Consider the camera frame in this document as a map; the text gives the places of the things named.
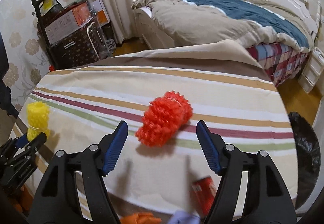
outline yellow tag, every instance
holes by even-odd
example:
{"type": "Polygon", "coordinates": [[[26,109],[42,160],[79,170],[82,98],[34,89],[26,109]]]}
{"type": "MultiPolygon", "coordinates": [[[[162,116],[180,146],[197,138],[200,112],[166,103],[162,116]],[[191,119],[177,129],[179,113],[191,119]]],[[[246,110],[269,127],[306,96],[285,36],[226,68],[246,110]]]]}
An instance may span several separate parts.
{"type": "Polygon", "coordinates": [[[50,10],[52,7],[52,0],[44,0],[43,8],[44,11],[50,10]]]}

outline orange cloth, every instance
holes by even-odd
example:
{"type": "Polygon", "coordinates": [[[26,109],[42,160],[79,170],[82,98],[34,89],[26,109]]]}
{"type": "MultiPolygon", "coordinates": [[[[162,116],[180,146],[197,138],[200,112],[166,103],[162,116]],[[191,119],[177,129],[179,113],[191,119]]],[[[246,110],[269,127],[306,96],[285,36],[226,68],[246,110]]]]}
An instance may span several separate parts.
{"type": "Polygon", "coordinates": [[[31,196],[31,194],[29,194],[25,185],[22,186],[21,191],[22,194],[19,198],[19,204],[25,211],[29,211],[31,204],[33,203],[33,197],[31,196]]]}
{"type": "Polygon", "coordinates": [[[160,224],[161,219],[155,218],[153,213],[139,212],[120,219],[121,224],[160,224]]]}
{"type": "Polygon", "coordinates": [[[15,200],[14,198],[10,198],[10,197],[9,197],[9,201],[10,201],[10,203],[14,206],[14,208],[15,208],[18,212],[22,213],[22,207],[21,207],[21,205],[18,203],[17,200],[15,200]]]}

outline black bag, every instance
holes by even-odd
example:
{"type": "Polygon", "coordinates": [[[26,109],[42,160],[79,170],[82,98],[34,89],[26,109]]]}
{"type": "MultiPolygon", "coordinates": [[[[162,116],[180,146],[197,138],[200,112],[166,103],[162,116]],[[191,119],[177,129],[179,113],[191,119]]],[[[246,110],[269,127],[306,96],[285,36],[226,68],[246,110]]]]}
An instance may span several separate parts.
{"type": "Polygon", "coordinates": [[[298,191],[296,208],[301,207],[310,196],[320,172],[320,145],[312,126],[297,112],[289,115],[294,132],[298,159],[298,191]]]}

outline yellow plastic mesh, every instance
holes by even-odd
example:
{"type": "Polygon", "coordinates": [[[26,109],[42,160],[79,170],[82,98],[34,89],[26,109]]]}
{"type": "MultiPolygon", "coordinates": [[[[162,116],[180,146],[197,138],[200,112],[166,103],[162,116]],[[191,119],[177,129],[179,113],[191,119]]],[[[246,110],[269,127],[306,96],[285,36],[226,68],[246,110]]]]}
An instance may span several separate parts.
{"type": "Polygon", "coordinates": [[[41,132],[45,133],[47,137],[50,135],[48,129],[48,114],[50,108],[43,102],[37,101],[27,105],[27,120],[28,130],[27,139],[32,141],[41,132]]]}

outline plaid bed skirt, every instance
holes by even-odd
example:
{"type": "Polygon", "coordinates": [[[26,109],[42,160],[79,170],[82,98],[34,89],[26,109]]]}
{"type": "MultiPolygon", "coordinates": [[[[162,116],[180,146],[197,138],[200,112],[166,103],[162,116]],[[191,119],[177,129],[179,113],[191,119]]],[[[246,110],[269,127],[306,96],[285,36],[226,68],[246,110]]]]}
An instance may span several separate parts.
{"type": "Polygon", "coordinates": [[[308,56],[281,43],[260,43],[247,51],[260,63],[276,87],[295,76],[308,56]]]}

